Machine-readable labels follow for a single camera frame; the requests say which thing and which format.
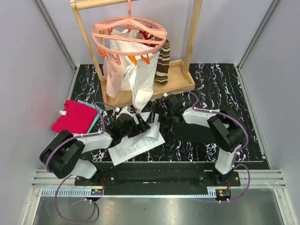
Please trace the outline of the white signature form sheet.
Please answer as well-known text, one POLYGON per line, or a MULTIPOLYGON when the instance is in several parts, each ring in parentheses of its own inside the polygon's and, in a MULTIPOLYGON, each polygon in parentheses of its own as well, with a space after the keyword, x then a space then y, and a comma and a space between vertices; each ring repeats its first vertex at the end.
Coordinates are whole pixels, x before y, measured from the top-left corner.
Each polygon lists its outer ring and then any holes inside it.
POLYGON ((158 122, 159 115, 157 113, 152 112, 142 112, 141 116, 144 121, 146 121, 147 119, 153 120, 153 122, 148 123, 150 129, 142 133, 142 137, 150 137, 157 139, 160 127, 160 124, 158 122))

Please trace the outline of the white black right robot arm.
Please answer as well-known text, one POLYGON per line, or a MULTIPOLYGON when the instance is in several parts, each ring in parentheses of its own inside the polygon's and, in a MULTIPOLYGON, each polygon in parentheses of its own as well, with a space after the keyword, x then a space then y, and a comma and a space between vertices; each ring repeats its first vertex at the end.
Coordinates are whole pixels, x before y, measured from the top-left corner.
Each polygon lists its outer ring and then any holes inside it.
POLYGON ((174 94, 165 94, 164 106, 153 104, 162 128, 171 128, 176 141, 212 143, 219 147, 214 183, 223 186, 234 168, 237 153, 247 145, 248 135, 231 108, 223 110, 184 106, 174 94))

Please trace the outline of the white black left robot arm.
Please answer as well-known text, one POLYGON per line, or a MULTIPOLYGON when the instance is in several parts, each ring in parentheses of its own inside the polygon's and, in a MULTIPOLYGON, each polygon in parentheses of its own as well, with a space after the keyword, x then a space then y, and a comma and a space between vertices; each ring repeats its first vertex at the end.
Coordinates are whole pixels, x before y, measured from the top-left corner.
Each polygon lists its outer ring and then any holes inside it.
POLYGON ((104 131, 80 135, 61 131, 39 156, 47 171, 58 179, 77 175, 84 177, 90 185, 97 185, 101 181, 100 172, 91 162, 80 159, 81 155, 100 148, 129 147, 155 122, 153 112, 144 118, 140 113, 131 114, 126 107, 117 110, 119 115, 115 122, 104 131))

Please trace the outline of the white printed text sheet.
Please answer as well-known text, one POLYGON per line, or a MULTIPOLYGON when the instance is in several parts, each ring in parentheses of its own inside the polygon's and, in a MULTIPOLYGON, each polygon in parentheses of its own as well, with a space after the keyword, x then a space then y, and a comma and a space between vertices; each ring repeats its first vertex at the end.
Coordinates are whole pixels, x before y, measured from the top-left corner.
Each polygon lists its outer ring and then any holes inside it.
POLYGON ((129 147, 113 147, 108 149, 113 165, 119 165, 135 156, 145 153, 161 144, 165 143, 162 135, 158 133, 157 138, 143 137, 129 147))

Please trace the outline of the teal folded cloth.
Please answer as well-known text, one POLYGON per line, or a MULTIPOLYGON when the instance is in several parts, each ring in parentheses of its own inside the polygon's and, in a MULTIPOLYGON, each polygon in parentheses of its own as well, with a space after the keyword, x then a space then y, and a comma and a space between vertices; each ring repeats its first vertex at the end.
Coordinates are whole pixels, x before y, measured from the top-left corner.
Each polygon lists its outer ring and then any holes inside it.
POLYGON ((81 101, 81 100, 77 100, 77 102, 80 103, 80 104, 85 104, 85 105, 87 105, 90 108, 97 109, 97 114, 96 114, 94 120, 92 121, 92 123, 91 123, 88 131, 86 132, 86 133, 90 133, 91 130, 94 128, 95 124, 97 123, 97 121, 100 118, 100 115, 99 115, 98 112, 100 112, 102 114, 104 110, 102 110, 99 106, 94 106, 93 104, 90 104, 90 103, 87 103, 87 102, 84 102, 84 101, 81 101))

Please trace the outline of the brown striped sock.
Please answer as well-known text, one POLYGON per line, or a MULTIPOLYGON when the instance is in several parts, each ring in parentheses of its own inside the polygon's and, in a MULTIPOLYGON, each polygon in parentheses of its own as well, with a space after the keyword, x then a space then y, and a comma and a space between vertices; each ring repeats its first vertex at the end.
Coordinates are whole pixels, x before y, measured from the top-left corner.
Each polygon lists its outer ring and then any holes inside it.
POLYGON ((168 83, 168 70, 170 65, 170 41, 166 40, 160 50, 157 68, 155 73, 155 81, 161 85, 168 83))

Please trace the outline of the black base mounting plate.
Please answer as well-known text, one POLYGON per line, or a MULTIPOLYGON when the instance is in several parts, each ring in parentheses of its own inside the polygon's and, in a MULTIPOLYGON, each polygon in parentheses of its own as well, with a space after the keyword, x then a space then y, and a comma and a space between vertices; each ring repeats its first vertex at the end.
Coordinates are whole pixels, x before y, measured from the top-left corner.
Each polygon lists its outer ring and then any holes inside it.
POLYGON ((106 196, 209 195, 208 188, 240 187, 237 172, 219 175, 214 163, 201 162, 109 162, 94 164, 91 179, 76 177, 76 186, 104 185, 106 196))

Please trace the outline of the red folded shirt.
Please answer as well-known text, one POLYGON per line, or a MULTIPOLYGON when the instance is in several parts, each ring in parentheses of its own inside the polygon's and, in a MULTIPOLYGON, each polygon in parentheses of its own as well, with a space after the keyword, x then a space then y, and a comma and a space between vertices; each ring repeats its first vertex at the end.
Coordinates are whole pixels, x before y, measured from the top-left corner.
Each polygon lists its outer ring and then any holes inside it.
POLYGON ((96 114, 94 108, 77 101, 66 100, 64 110, 60 110, 60 117, 52 124, 51 130, 57 134, 63 130, 73 134, 86 134, 96 114))

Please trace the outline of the pink hanging cloth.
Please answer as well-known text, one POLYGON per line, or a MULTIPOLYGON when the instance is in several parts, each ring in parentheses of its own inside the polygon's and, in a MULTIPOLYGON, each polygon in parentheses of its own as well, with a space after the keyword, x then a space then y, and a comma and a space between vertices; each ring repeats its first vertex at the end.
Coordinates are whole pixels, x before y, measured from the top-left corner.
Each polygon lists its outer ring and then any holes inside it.
POLYGON ((112 60, 105 59, 103 65, 104 78, 106 79, 106 93, 112 98, 116 98, 121 89, 123 71, 112 60))

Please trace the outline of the white hanging towel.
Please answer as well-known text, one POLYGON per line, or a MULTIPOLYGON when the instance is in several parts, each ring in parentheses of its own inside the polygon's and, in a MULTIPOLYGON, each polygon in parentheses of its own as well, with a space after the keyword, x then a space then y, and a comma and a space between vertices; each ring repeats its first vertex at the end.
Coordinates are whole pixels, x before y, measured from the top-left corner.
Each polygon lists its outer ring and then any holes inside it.
POLYGON ((133 106, 138 112, 141 112, 152 97, 159 53, 158 51, 156 54, 149 54, 150 64, 146 64, 140 56, 136 56, 137 65, 134 65, 125 55, 119 56, 119 63, 111 55, 107 57, 122 69, 123 77, 120 91, 132 92, 133 106))

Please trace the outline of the red white patterned cloth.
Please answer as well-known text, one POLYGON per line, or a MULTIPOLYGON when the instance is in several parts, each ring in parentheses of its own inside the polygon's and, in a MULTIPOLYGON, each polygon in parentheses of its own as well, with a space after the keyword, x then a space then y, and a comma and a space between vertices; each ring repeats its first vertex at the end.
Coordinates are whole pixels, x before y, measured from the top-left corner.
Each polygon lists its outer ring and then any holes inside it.
MULTIPOLYGON (((146 31, 143 31, 143 30, 139 30, 138 31, 138 38, 139 39, 144 39, 144 40, 155 40, 155 36, 146 32, 146 31)), ((155 47, 156 45, 155 44, 147 44, 147 43, 144 43, 144 45, 146 46, 149 46, 149 47, 155 47)))

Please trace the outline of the pink round clip hanger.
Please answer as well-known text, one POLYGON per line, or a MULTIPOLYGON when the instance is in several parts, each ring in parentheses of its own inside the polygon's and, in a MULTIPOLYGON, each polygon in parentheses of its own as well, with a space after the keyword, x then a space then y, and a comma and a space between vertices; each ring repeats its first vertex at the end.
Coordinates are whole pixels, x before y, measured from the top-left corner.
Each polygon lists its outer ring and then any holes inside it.
POLYGON ((92 38, 97 47, 97 51, 100 55, 104 58, 107 58, 110 54, 111 57, 119 63, 119 56, 125 55, 127 56, 130 61, 137 65, 136 56, 140 56, 141 59, 146 63, 150 64, 150 57, 149 54, 156 54, 157 51, 165 44, 167 39, 167 31, 164 27, 160 24, 142 18, 142 17, 134 17, 131 15, 131 1, 127 2, 127 16, 119 16, 119 17, 112 17, 101 22, 93 24, 92 29, 92 38), (132 30, 137 31, 145 31, 147 34, 150 34, 155 37, 154 40, 151 39, 139 39, 135 37, 123 37, 123 36, 116 36, 113 34, 113 30, 119 29, 127 29, 128 32, 132 30), (106 40, 116 40, 122 41, 123 43, 141 43, 141 44, 148 44, 154 45, 152 49, 139 51, 139 52, 124 52, 111 49, 105 46, 106 40))

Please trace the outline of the wooden drying rack frame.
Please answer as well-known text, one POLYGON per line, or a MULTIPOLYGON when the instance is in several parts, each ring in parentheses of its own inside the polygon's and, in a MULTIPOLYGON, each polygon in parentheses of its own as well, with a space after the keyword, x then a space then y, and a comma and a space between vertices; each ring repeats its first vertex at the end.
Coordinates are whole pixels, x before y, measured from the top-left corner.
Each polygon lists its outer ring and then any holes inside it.
POLYGON ((113 0, 70 2, 100 79, 106 109, 133 105, 141 110, 166 92, 193 90, 189 66, 202 2, 194 1, 185 58, 175 61, 170 60, 165 28, 131 13, 95 23, 88 34, 80 11, 113 4, 113 0))

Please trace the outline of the aluminium frame rail left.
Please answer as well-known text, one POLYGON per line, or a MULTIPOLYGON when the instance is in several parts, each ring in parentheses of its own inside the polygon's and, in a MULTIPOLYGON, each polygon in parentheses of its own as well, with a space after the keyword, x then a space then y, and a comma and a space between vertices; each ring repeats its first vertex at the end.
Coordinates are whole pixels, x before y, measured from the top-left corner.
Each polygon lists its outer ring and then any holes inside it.
POLYGON ((52 36, 54 37, 54 40, 56 41, 58 47, 61 50, 61 53, 63 54, 63 56, 65 57, 65 59, 67 60, 69 66, 71 67, 71 69, 73 71, 76 71, 77 69, 77 65, 74 63, 69 51, 67 50, 61 36, 58 33, 58 30, 47 10, 47 8, 45 7, 45 4, 42 0, 33 0, 33 2, 35 3, 37 9, 39 10, 39 12, 41 13, 42 18, 44 19, 49 31, 51 32, 52 36))

